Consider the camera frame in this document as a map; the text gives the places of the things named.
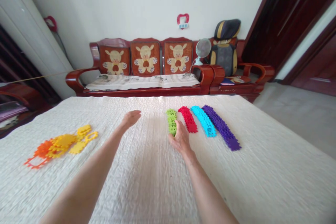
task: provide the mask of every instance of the interlocking toy piece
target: interlocking toy piece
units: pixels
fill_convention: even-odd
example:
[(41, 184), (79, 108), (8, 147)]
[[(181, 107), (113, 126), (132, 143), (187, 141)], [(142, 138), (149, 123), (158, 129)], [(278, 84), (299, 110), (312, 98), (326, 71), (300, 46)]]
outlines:
[(176, 135), (176, 122), (175, 120), (177, 119), (176, 116), (176, 111), (173, 109), (168, 109), (166, 111), (166, 114), (168, 115), (168, 125), (169, 125), (169, 132), (173, 136)]
[[(49, 152), (49, 148), (53, 145), (52, 143), (53, 139), (46, 140), (43, 143), (41, 143), (38, 147), (37, 150), (34, 153), (34, 156), (32, 158), (29, 158), (24, 165), (27, 165), (28, 167), (32, 169), (40, 169), (43, 165), (45, 165), (47, 162), (51, 160), (51, 158), (47, 157), (47, 154)], [(40, 164), (38, 165), (33, 165), (30, 162), (35, 159), (36, 157), (44, 159)]]
[(76, 135), (65, 134), (65, 135), (58, 136), (57, 139), (55, 140), (54, 145), (60, 148), (68, 149), (69, 146), (72, 145), (76, 141), (77, 141)]
[(217, 135), (216, 129), (206, 113), (198, 106), (192, 106), (191, 111), (193, 111), (195, 116), (200, 121), (207, 137), (215, 137)]
[(94, 132), (90, 133), (89, 135), (87, 135), (85, 137), (85, 142), (88, 143), (88, 142), (92, 141), (93, 139), (95, 139), (97, 137), (98, 137), (98, 132), (94, 131)]
[(202, 108), (204, 112), (209, 116), (212, 123), (215, 125), (217, 130), (222, 135), (224, 141), (232, 151), (238, 151), (241, 149), (238, 140), (232, 134), (227, 124), (223, 121), (223, 119), (214, 111), (214, 109), (208, 105), (203, 106)]
[(78, 136), (84, 136), (84, 137), (85, 137), (85, 135), (88, 134), (90, 131), (91, 131), (91, 126), (90, 126), (90, 124), (87, 124), (87, 125), (85, 125), (85, 126), (83, 126), (83, 127), (80, 127), (80, 128), (77, 130), (77, 135), (78, 135)]
[(41, 163), (39, 163), (38, 165), (33, 165), (33, 164), (31, 164), (30, 162), (31, 162), (34, 158), (36, 158), (36, 157), (37, 157), (37, 156), (34, 156), (34, 157), (32, 157), (32, 158), (29, 158), (29, 159), (27, 160), (27, 162), (24, 163), (24, 165), (27, 165), (27, 166), (30, 167), (31, 169), (40, 169), (43, 165), (45, 165), (46, 163), (48, 163), (48, 162), (51, 160), (51, 158), (47, 157), (47, 158), (45, 158)]
[[(76, 144), (71, 148), (69, 152), (73, 154), (80, 153), (90, 141), (98, 137), (97, 131), (88, 134), (91, 130), (91, 126), (87, 124), (77, 130), (77, 135), (65, 134), (45, 141), (44, 143), (40, 144), (40, 146), (35, 151), (34, 156), (32, 158), (29, 158), (24, 163), (24, 165), (27, 165), (32, 169), (39, 169), (50, 160), (58, 158), (65, 154), (69, 150), (71, 145), (75, 142)], [(36, 157), (42, 158), (44, 160), (38, 165), (31, 164), (31, 161)]]
[(186, 106), (182, 106), (178, 111), (182, 113), (188, 132), (196, 133), (197, 125), (194, 121), (193, 115), (190, 113), (190, 110)]
[(84, 149), (87, 144), (87, 142), (78, 142), (69, 150), (69, 153), (78, 154)]

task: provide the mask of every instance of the tile floor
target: tile floor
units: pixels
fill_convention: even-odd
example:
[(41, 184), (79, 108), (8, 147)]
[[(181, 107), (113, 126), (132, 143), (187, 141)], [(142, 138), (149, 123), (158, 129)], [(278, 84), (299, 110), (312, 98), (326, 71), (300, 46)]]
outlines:
[(253, 104), (336, 159), (336, 97), (267, 83)]

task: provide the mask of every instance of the yellow plastic toy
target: yellow plastic toy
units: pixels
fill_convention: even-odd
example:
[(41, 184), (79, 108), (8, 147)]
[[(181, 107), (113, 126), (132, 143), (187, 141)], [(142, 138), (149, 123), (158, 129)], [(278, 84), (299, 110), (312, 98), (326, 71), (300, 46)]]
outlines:
[[(91, 126), (87, 124), (77, 129), (77, 135), (65, 134), (55, 138), (51, 138), (49, 141), (45, 141), (45, 143), (41, 144), (40, 147), (37, 148), (34, 157), (28, 159), (28, 161), (25, 162), (24, 165), (28, 165), (28, 167), (31, 167), (32, 169), (39, 169), (51, 159), (59, 158), (60, 156), (65, 154), (74, 143), (75, 144), (70, 149), (69, 153), (80, 153), (90, 141), (98, 137), (97, 131), (89, 134), (91, 130)], [(42, 157), (45, 160), (37, 166), (30, 164), (30, 161), (37, 156)]]
[(88, 134), (90, 131), (91, 131), (91, 126), (90, 124), (87, 124), (83, 127), (80, 127), (78, 130), (77, 130), (77, 135), (78, 136), (85, 136), (86, 134)]
[(71, 134), (65, 134), (57, 137), (54, 145), (60, 148), (69, 148), (74, 142), (77, 141), (77, 136)]
[(70, 150), (69, 150), (69, 153), (71, 154), (78, 154), (80, 153), (84, 147), (87, 145), (86, 142), (78, 142), (75, 144), (75, 146), (73, 146)]
[(90, 133), (89, 135), (87, 135), (87, 136), (85, 137), (85, 142), (88, 143), (88, 142), (92, 141), (93, 139), (95, 139), (95, 138), (97, 138), (97, 137), (98, 137), (98, 132), (97, 132), (97, 131), (94, 131), (94, 132)]

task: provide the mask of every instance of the curtain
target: curtain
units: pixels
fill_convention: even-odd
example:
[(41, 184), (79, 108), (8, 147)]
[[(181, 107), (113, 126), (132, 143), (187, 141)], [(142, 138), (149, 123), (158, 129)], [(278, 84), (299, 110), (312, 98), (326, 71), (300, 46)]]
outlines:
[[(0, 26), (0, 83), (19, 81), (42, 76), (22, 50), (16, 45), (7, 32)], [(36, 89), (50, 104), (61, 100), (55, 90), (44, 79), (27, 80), (18, 82)]]

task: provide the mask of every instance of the red toy strip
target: red toy strip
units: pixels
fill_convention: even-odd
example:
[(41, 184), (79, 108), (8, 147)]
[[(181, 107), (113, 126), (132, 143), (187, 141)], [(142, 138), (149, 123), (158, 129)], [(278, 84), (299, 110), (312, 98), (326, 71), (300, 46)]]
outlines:
[(193, 115), (190, 113), (190, 110), (186, 106), (183, 106), (178, 111), (181, 112), (183, 115), (188, 132), (189, 133), (198, 132), (197, 125), (194, 121)]

